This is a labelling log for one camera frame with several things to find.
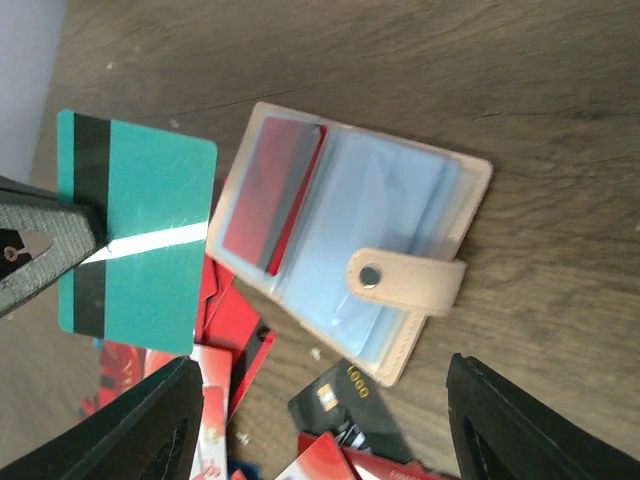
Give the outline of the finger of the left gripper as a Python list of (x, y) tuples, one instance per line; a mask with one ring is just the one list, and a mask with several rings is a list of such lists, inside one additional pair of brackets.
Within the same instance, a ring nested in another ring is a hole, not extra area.
[(87, 202), (1, 178), (1, 315), (106, 245), (103, 212)]

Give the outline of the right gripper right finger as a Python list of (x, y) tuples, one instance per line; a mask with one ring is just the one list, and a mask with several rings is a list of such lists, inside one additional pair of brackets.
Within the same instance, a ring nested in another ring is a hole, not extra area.
[(463, 479), (637, 479), (639, 461), (474, 357), (452, 356), (449, 424)]

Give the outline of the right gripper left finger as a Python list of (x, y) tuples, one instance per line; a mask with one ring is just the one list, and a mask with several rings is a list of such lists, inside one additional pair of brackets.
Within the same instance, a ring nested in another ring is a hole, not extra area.
[(178, 357), (73, 428), (1, 469), (3, 479), (188, 479), (203, 411), (198, 364)]

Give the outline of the beige leather card holder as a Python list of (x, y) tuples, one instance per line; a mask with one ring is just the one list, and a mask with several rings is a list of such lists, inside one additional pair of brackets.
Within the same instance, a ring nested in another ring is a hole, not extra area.
[[(264, 120), (327, 128), (278, 273), (223, 237)], [(489, 161), (266, 102), (254, 107), (209, 224), (206, 252), (384, 387), (430, 317), (458, 296), (458, 250), (493, 173)]]

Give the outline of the red card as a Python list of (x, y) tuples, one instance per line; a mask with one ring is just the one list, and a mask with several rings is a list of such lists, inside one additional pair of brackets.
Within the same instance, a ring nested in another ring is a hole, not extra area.
[(223, 237), (226, 250), (278, 273), (326, 134), (319, 124), (264, 120)]

